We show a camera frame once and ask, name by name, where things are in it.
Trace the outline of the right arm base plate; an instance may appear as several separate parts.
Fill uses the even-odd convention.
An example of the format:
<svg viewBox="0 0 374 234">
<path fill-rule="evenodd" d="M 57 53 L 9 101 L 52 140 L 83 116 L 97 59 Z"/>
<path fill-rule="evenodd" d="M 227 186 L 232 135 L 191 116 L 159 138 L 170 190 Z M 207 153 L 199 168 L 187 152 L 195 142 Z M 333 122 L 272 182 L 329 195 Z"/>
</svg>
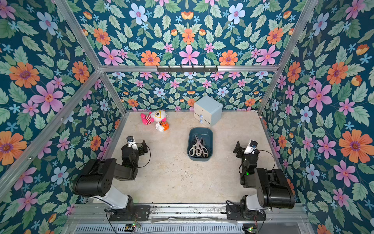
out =
<svg viewBox="0 0 374 234">
<path fill-rule="evenodd" d="M 249 210 L 246 207 L 244 199 L 235 203 L 226 201 L 227 219 L 235 221 L 265 221 L 266 213 L 264 210 Z"/>
</svg>

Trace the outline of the grey handled scissors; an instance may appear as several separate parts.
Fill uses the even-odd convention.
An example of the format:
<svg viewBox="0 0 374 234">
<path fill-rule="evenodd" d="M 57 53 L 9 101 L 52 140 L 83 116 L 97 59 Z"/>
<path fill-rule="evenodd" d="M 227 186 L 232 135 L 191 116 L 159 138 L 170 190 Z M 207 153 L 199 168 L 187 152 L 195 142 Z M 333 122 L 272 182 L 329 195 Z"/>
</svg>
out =
<svg viewBox="0 0 374 234">
<path fill-rule="evenodd" d="M 200 145 L 200 140 L 197 136 L 195 136 L 195 143 L 189 149 L 189 156 L 190 157 L 200 157 L 202 155 L 202 149 Z"/>
</svg>

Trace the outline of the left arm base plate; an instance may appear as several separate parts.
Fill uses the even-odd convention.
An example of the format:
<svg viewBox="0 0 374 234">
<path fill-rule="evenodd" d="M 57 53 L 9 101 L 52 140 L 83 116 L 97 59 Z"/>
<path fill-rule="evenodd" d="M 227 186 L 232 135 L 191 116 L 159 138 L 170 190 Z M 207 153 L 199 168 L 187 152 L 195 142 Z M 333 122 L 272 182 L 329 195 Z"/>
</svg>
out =
<svg viewBox="0 0 374 234">
<path fill-rule="evenodd" d="M 110 210 L 109 221 L 147 221 L 150 209 L 149 205 L 134 205 L 122 210 Z"/>
</svg>

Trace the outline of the teal plastic storage box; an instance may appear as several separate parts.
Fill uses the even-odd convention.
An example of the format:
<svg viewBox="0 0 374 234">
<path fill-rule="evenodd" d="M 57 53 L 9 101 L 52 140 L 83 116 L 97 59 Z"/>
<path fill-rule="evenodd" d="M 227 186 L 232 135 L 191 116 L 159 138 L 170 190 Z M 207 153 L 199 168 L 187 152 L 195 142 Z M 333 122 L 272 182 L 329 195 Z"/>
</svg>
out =
<svg viewBox="0 0 374 234">
<path fill-rule="evenodd" d="M 213 155 L 213 132 L 205 127 L 192 128 L 187 153 L 193 161 L 209 161 Z"/>
</svg>

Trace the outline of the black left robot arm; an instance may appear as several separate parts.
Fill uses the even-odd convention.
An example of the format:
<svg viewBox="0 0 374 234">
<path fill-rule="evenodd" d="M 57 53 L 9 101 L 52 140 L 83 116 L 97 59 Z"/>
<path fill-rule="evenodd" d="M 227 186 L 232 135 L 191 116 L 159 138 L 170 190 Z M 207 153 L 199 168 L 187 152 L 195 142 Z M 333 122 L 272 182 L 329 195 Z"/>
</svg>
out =
<svg viewBox="0 0 374 234">
<path fill-rule="evenodd" d="M 109 205 L 112 211 L 131 212 L 134 209 L 133 198 L 115 188 L 113 180 L 135 180 L 141 168 L 139 157 L 151 151 L 145 141 L 128 141 L 121 150 L 121 164 L 116 159 L 89 160 L 71 185 L 74 194 L 98 199 Z"/>
</svg>

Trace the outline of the beige handled kitchen scissors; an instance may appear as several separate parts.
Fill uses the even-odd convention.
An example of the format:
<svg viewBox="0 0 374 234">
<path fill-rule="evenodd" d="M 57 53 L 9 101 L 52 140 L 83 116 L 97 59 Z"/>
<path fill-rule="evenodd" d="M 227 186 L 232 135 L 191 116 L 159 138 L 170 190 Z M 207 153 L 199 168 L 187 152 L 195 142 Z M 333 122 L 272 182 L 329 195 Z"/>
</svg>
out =
<svg viewBox="0 0 374 234">
<path fill-rule="evenodd" d="M 204 146 L 204 141 L 203 141 L 203 139 L 202 138 L 199 138 L 199 140 L 200 140 L 200 145 L 201 145 L 201 149 L 203 150 L 202 151 L 202 155 L 200 156 L 200 157 L 195 157 L 195 158 L 208 158 L 208 154 L 209 154 L 209 152 L 208 152 L 208 149 Z"/>
</svg>

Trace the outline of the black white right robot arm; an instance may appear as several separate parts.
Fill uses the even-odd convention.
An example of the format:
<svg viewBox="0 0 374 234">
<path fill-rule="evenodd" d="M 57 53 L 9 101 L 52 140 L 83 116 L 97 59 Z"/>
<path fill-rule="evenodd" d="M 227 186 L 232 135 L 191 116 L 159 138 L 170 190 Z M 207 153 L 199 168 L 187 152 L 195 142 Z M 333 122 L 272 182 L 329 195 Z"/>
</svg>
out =
<svg viewBox="0 0 374 234">
<path fill-rule="evenodd" d="M 240 184 L 244 188 L 256 190 L 254 195 L 243 196 L 239 204 L 227 205 L 233 214 L 239 214 L 238 220 L 266 220 L 266 209 L 293 209 L 295 206 L 294 193 L 283 170 L 257 166 L 260 156 L 257 146 L 258 142 L 253 140 L 246 147 L 237 142 L 233 150 L 241 160 Z"/>
</svg>

